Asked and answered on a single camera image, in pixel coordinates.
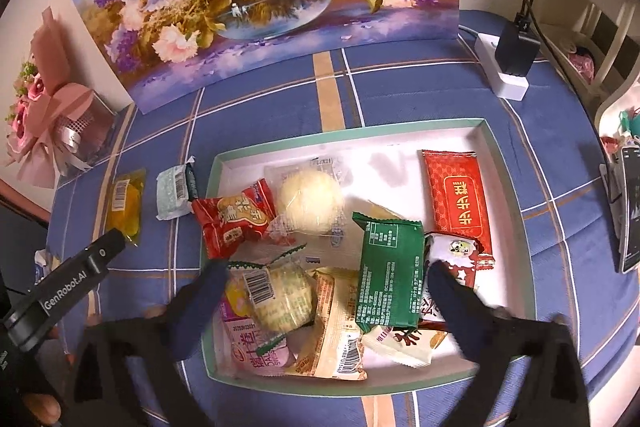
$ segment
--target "white power strip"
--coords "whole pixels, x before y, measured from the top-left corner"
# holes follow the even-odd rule
[[[502,73],[498,62],[495,60],[495,47],[498,45],[499,40],[500,37],[495,35],[478,34],[475,46],[476,54],[478,54],[480,64],[484,69],[484,73],[486,73],[495,96],[510,100],[522,100],[529,88],[529,82],[526,76]]]

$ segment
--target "yellow package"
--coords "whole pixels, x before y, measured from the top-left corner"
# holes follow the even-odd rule
[[[355,320],[358,272],[342,268],[314,271],[318,307],[314,331],[288,375],[365,380],[361,331]]]
[[[106,229],[120,230],[136,246],[140,236],[142,190],[145,188],[145,177],[144,169],[121,174],[111,184],[107,200]]]

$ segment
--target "cracker package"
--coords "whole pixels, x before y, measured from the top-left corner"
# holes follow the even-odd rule
[[[243,241],[263,238],[274,217],[273,196],[264,179],[237,196],[194,200],[191,206],[210,259],[228,259]]]
[[[140,238],[142,191],[146,171],[140,169],[116,177],[109,191],[106,229],[118,229],[134,245]]]
[[[443,331],[375,326],[362,337],[362,344],[372,351],[410,367],[426,367],[433,351],[447,336]]]
[[[241,263],[230,263],[229,280],[220,302],[220,315],[231,341],[231,356],[238,369],[262,377],[279,377],[284,375],[284,366],[292,354],[285,339],[267,352],[257,353],[258,346],[268,339],[250,316],[251,305],[243,279],[245,271]]]
[[[364,348],[355,320],[358,272],[340,268],[314,271],[318,307],[314,331],[288,375],[364,380]]]
[[[429,174],[436,229],[477,239],[478,269],[491,270],[495,259],[476,153],[423,150],[422,156]]]
[[[420,327],[443,329],[444,318],[440,314],[427,287],[427,270],[434,261],[443,261],[452,276],[462,285],[473,288],[476,272],[482,257],[478,241],[470,237],[450,233],[431,232],[426,234],[424,245],[424,284],[420,304]]]
[[[422,295],[424,235],[420,221],[374,219],[359,212],[353,220],[364,230],[356,322],[416,327]]]

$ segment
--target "red wrapper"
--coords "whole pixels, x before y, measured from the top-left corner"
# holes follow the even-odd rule
[[[264,179],[237,196],[198,199],[192,206],[210,259],[228,259],[243,241],[261,239],[275,216],[273,196]]]
[[[476,268],[493,269],[489,216],[476,153],[422,151],[422,156],[429,173],[436,228],[477,239],[481,253]]]

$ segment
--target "finger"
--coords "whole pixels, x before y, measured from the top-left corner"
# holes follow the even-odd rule
[[[25,394],[22,402],[43,425],[53,425],[60,419],[60,404],[48,394]]]

